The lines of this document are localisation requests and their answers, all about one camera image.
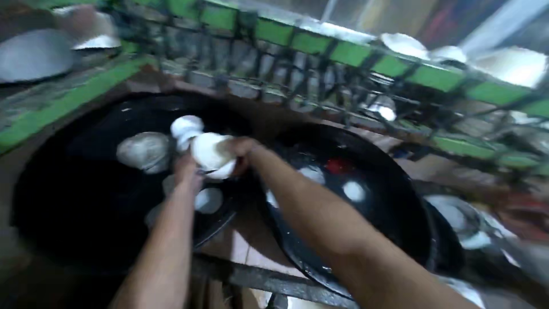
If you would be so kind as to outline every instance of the white bowl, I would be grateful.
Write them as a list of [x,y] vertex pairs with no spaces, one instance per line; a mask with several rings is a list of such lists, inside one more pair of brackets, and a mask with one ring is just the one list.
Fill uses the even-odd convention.
[[467,56],[463,50],[457,46],[442,46],[430,52],[429,56],[434,62],[454,60],[461,63],[467,62]]
[[231,160],[229,163],[223,165],[218,170],[215,170],[211,173],[207,173],[206,177],[212,178],[212,179],[227,179],[231,174],[233,173],[234,166],[237,164],[237,161]]
[[187,128],[187,130],[184,131],[177,139],[177,146],[176,146],[177,152],[181,153],[189,149],[189,146],[191,145],[191,139],[203,133],[204,132],[199,130]]
[[194,210],[204,213],[213,214],[223,204],[223,192],[214,187],[208,187],[198,192],[194,199]]
[[545,75],[547,56],[513,46],[472,59],[470,65],[510,84],[533,88]]
[[204,123],[202,119],[193,115],[186,115],[174,120],[170,126],[170,131],[175,139],[179,139],[189,129],[203,131]]
[[381,34],[380,39],[387,48],[394,52],[429,60],[429,51],[427,51],[427,48],[425,48],[421,42],[409,35],[402,33],[384,33]]
[[217,133],[200,134],[191,141],[191,154],[203,170],[208,172],[220,169],[235,159],[217,148],[217,144],[230,138],[232,136]]

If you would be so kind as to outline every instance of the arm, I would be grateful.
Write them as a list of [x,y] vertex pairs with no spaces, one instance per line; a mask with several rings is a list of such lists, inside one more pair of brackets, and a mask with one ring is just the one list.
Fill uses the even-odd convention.
[[195,171],[190,155],[177,163],[176,187],[111,308],[183,308],[191,266],[194,198],[201,182]]
[[252,139],[228,149],[245,156],[272,190],[284,219],[332,268],[364,308],[477,308],[438,282],[352,206]]

